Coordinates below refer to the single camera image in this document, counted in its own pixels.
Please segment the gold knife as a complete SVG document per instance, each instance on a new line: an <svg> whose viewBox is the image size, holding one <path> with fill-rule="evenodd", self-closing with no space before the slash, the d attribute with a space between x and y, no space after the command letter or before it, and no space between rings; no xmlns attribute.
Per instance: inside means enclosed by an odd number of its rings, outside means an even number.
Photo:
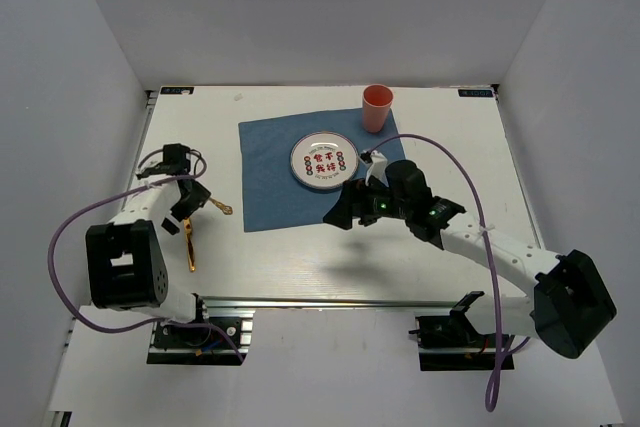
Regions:
<svg viewBox="0 0 640 427"><path fill-rule="evenodd" d="M196 258L195 258L195 247L193 242L193 223L190 218L186 218L183 221L185 239L186 239L186 248L187 248L187 260L189 271L194 273L196 271Z"/></svg>

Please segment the round plate with red characters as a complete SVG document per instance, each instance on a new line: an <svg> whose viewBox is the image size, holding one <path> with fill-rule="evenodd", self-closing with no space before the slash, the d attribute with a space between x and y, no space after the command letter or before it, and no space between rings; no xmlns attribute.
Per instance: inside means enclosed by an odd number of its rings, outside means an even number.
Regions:
<svg viewBox="0 0 640 427"><path fill-rule="evenodd" d="M355 145L344 135L315 132L300 138L290 153L294 178L313 190L340 189L359 168Z"/></svg>

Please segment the gold fork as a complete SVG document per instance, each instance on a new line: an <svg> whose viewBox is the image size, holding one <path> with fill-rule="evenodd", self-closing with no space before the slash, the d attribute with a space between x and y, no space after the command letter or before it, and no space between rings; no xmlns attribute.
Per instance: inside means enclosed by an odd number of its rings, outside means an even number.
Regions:
<svg viewBox="0 0 640 427"><path fill-rule="evenodd" d="M209 202L211 204L213 204L217 209L219 209L224 215L232 215L233 214L233 208L229 205L226 205L224 203L222 203L221 201L218 201L217 199L214 199L213 197L209 198Z"/></svg>

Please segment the blue cloth napkin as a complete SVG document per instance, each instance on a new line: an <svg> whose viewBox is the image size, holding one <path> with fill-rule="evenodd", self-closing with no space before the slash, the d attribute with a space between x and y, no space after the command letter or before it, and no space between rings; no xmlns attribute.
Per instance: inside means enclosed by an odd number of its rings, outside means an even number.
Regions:
<svg viewBox="0 0 640 427"><path fill-rule="evenodd" d="M338 133L362 151L399 133L393 112L380 132L365 131L359 108L241 122L238 129L246 232L320 224L337 202L339 188L312 189L293 174L291 152L304 136L321 131Z"/></svg>

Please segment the red cup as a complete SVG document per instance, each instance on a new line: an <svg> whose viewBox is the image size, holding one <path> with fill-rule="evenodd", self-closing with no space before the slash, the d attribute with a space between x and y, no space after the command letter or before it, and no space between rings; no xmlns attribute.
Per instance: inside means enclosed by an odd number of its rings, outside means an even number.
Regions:
<svg viewBox="0 0 640 427"><path fill-rule="evenodd" d="M394 99L392 90L381 84L367 86L362 94L362 122L369 133L382 130Z"/></svg>

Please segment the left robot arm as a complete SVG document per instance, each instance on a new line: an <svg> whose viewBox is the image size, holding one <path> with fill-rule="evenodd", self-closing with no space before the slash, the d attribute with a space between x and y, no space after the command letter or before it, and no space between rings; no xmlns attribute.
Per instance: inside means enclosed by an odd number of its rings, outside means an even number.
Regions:
<svg viewBox="0 0 640 427"><path fill-rule="evenodd" d="M158 232L180 233L210 192L192 178L192 149L167 144L161 152L160 162L137 174L142 190L130 194L108 223L86 233L91 299L98 308L176 321L180 338L199 346L210 337L211 321L198 313L195 294L170 283Z"/></svg>

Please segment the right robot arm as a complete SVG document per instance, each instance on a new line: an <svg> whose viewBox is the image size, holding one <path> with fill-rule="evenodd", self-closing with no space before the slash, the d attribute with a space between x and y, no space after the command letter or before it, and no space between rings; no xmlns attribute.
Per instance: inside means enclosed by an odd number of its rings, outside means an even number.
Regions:
<svg viewBox="0 0 640 427"><path fill-rule="evenodd" d="M558 254L481 226L463 206L433 195L412 161L391 163L385 176L345 182L324 223L349 230L355 223L399 219L417 239L487 268L522 293L466 294L449 312L449 330L459 343L472 346L501 333L539 339L555 353L576 359L616 317L613 299L587 254Z"/></svg>

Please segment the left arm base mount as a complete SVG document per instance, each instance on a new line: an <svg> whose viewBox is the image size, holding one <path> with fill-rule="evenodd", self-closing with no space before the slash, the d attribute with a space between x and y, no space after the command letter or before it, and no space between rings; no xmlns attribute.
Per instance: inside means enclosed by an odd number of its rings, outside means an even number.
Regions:
<svg viewBox="0 0 640 427"><path fill-rule="evenodd" d="M217 329L156 324L146 363L174 366L241 366L248 354L253 313L222 311L211 314Z"/></svg>

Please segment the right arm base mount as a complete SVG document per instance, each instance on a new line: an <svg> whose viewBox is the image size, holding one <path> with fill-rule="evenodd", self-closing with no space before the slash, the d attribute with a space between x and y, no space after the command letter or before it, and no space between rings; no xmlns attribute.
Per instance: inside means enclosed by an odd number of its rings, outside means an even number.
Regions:
<svg viewBox="0 0 640 427"><path fill-rule="evenodd" d="M409 332L418 344L422 372L492 371L494 334L470 333L449 316L420 316Z"/></svg>

